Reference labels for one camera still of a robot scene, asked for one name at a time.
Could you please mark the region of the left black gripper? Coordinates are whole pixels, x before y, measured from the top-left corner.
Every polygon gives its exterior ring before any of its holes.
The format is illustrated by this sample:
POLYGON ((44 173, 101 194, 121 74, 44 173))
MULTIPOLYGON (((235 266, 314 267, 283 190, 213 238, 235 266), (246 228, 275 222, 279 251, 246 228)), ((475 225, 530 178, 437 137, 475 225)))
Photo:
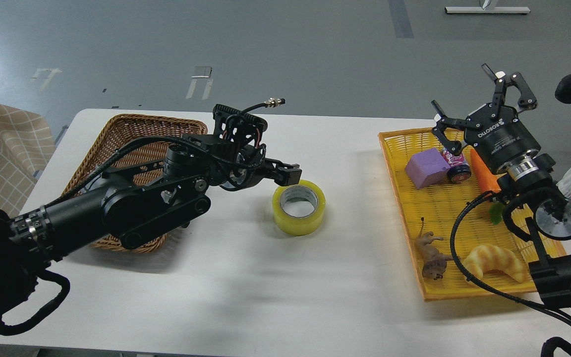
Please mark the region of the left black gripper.
POLYGON ((270 179, 279 186, 296 185, 302 169, 299 164, 287 164, 266 158, 265 149, 243 149, 234 158, 219 161, 223 181, 220 187, 227 191, 239 191, 256 186, 263 179, 270 179))

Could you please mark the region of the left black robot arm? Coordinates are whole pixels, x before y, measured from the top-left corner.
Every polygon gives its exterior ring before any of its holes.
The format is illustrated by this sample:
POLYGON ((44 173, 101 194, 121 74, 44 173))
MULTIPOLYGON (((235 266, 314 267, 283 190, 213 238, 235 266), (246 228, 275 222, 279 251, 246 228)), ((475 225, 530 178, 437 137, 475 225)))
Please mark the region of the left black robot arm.
POLYGON ((61 305, 70 281, 49 267, 77 249, 106 235, 136 249, 186 227, 211 207, 211 186, 299 183, 299 165, 267 158, 267 122, 252 115, 285 102, 271 98, 242 110, 217 104, 209 135, 134 139, 47 205, 13 218, 0 209, 0 335, 23 334, 61 305))

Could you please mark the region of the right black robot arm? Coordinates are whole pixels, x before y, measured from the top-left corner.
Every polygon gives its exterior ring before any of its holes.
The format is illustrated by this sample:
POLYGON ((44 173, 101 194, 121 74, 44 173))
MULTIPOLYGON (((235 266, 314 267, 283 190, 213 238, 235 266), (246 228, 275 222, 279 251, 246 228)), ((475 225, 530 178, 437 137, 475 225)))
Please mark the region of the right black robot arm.
POLYGON ((454 221, 450 249, 454 263, 466 280, 481 289, 521 303, 571 327, 571 255, 552 258, 542 237, 571 240, 571 199, 552 179, 555 161, 541 153, 541 145, 519 119, 519 113, 537 108, 538 101, 519 72, 495 73, 487 64, 485 74, 495 85, 490 102, 464 119, 446 115, 433 100, 438 119, 431 133, 444 147, 458 155, 473 147, 492 174, 499 176, 499 193, 486 191, 467 203, 454 221), (455 239, 464 217, 475 207, 495 197, 505 204, 502 219, 515 237, 531 242, 538 260, 528 264, 540 303, 518 298, 482 282, 463 266, 455 239))

